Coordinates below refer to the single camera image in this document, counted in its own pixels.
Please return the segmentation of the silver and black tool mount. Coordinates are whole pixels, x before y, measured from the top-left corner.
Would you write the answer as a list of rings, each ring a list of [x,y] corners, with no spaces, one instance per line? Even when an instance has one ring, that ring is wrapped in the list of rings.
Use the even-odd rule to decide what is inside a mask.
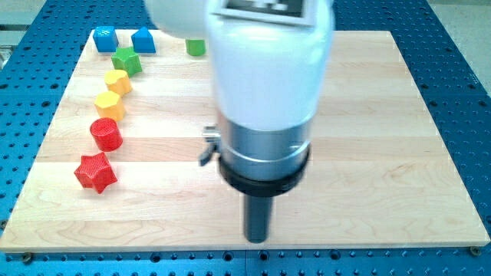
[[[215,153],[219,173],[234,189],[255,197],[274,197],[301,182],[311,150],[311,121],[282,130],[255,130],[221,113],[203,128],[208,147],[199,155],[205,166]]]

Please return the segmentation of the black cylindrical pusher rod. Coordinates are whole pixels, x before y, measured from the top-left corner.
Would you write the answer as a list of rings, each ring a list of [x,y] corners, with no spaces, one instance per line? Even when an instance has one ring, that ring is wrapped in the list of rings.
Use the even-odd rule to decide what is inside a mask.
[[[245,197],[244,234],[249,242],[261,243],[269,236],[272,203],[272,197]]]

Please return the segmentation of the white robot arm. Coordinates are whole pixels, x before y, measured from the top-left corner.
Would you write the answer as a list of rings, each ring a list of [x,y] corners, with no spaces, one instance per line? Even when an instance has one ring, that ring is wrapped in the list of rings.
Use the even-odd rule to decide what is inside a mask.
[[[148,1],[163,32],[208,45],[217,123],[204,129],[213,157],[245,195],[244,234],[269,235],[273,199],[302,179],[334,29],[329,1]]]

